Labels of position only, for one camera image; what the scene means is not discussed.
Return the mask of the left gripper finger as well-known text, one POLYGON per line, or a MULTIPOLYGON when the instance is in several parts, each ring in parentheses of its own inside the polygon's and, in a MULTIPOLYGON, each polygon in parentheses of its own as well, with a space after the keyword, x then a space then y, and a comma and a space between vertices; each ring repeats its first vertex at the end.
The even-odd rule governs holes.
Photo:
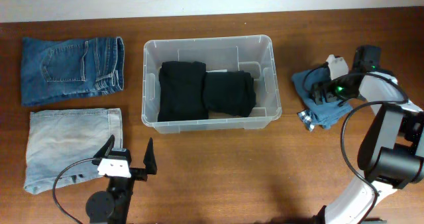
POLYGON ((92 164, 100 165, 103 158, 107 158, 115 144, 115 136, 111 135, 107 142, 95 153, 92 164))
POLYGON ((144 154, 143 163, 145 165, 145 172, 148 175, 156 175, 157 174, 157 164, 154 155, 154 142, 153 138, 150 138, 148 141, 148 145, 146 147, 146 152, 144 154))

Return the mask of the blue shirt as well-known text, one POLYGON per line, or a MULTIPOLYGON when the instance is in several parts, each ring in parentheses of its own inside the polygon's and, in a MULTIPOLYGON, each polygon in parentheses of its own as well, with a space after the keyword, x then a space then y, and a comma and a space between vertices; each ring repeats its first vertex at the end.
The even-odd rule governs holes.
POLYGON ((323 101, 322 105, 317 105, 314 100, 310 98, 309 92, 305 91, 302 86, 303 80, 309 72, 310 74, 305 81, 307 90, 310 90, 314 83, 326 82, 330 78, 328 68, 319 68, 314 71, 306 70, 295 73, 291 77, 297 94, 306 106, 306 109, 299 112, 297 115, 309 131, 312 131, 317 125, 321 125, 324 129, 330 129, 341 117, 352 111, 352 106, 349 103, 344 103, 339 106, 339 101, 323 101))

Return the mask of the large black garment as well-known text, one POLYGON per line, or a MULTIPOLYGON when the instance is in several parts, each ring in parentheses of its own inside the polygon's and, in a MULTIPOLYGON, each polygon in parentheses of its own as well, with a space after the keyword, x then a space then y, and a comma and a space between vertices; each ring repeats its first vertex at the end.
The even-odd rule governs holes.
POLYGON ((206 64, 202 62, 163 62, 159 73, 158 121, 208 119, 202 100, 205 75, 206 64))

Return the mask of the small black garment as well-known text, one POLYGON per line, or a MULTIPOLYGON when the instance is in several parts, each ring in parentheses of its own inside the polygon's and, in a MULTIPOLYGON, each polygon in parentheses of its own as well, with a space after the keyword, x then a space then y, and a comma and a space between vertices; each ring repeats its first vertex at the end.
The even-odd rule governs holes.
POLYGON ((248 117, 256 105, 254 79, 244 71, 207 73, 203 103, 209 111, 248 117))

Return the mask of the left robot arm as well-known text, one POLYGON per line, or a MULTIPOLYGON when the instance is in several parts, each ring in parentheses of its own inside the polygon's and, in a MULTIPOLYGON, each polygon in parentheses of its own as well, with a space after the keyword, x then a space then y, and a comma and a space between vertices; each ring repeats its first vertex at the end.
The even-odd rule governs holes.
POLYGON ((148 141, 144 155, 144 168, 131 168, 130 150, 115 148, 114 144, 115 136, 111 135, 93 156, 92 164, 100 176, 109 179, 109 184, 105 191, 96 192, 87 200, 85 211, 90 223, 125 223, 134 183, 145 182, 149 175, 157 173, 152 139, 148 141))

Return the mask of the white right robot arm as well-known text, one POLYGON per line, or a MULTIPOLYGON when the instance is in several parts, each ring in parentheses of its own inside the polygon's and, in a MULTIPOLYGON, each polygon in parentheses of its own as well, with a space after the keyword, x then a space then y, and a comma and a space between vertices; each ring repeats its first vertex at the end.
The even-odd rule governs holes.
POLYGON ((363 103, 347 119, 365 107, 375 114, 358 149, 358 168, 341 142, 343 159, 354 178, 335 201, 312 217, 312 223, 367 223, 367 216, 384 198, 423 180, 423 110, 408 98, 394 73, 381 68, 380 56, 377 46, 359 46, 349 67, 344 58, 330 55, 323 64, 329 79, 309 90, 318 105, 361 99, 363 103))

